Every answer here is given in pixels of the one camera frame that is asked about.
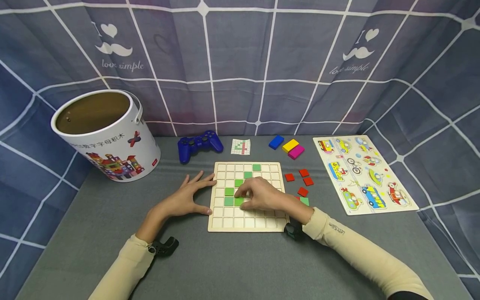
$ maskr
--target blue game controller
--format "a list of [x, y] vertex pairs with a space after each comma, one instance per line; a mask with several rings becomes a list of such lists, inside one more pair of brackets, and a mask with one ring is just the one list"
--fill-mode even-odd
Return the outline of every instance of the blue game controller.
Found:
[[214, 149], [217, 152], [223, 151], [223, 145], [215, 131], [207, 130], [204, 134], [195, 137], [182, 137], [179, 142], [180, 162], [186, 164], [190, 161], [190, 155], [197, 153], [200, 149]]

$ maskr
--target yellow block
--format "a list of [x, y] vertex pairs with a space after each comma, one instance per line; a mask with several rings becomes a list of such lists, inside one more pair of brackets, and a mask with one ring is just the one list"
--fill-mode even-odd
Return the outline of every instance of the yellow block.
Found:
[[295, 148], [298, 144], [299, 144], [299, 142], [292, 139], [290, 142], [288, 142], [288, 143], [286, 143], [285, 145], [282, 146], [282, 150], [285, 151], [286, 153], [288, 153], [293, 148]]

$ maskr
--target gray mat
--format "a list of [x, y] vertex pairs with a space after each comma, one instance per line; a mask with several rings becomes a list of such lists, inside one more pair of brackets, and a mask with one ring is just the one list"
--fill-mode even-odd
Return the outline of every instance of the gray mat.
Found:
[[[405, 262], [435, 299], [471, 298], [415, 212], [345, 214], [312, 136], [295, 137], [306, 149], [297, 160], [270, 149], [270, 136], [250, 137], [250, 156], [231, 155], [232, 138], [220, 137], [223, 153], [200, 152], [185, 166], [178, 160], [178, 138], [157, 138], [160, 164], [131, 183], [110, 181], [93, 169], [17, 299], [87, 299], [148, 209], [174, 192], [186, 173], [212, 172], [216, 161], [278, 161], [284, 174], [307, 168], [315, 182], [308, 187], [312, 206]], [[288, 193], [300, 186], [298, 176], [285, 182]], [[210, 189], [196, 201], [208, 206]], [[171, 257], [154, 261], [131, 299], [384, 299], [374, 284], [317, 242], [295, 242], [280, 233], [209, 233], [207, 221], [184, 216], [166, 224], [162, 241], [174, 236], [180, 246]]]

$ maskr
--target white bucket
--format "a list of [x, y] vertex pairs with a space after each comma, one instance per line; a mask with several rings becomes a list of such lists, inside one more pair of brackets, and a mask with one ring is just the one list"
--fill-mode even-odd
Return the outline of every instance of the white bucket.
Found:
[[142, 113], [132, 93], [100, 90], [62, 105], [50, 125], [108, 178], [129, 182], [153, 171], [161, 156]]

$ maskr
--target magenta block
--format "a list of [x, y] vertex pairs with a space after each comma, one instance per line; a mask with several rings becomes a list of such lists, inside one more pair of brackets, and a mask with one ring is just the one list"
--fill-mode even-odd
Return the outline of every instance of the magenta block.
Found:
[[305, 151], [305, 148], [303, 148], [303, 147], [300, 146], [300, 145], [297, 145], [295, 148], [293, 148], [293, 149], [288, 153], [288, 156], [289, 156], [291, 159], [296, 159], [297, 157], [299, 157], [300, 154], [303, 153], [303, 151]]

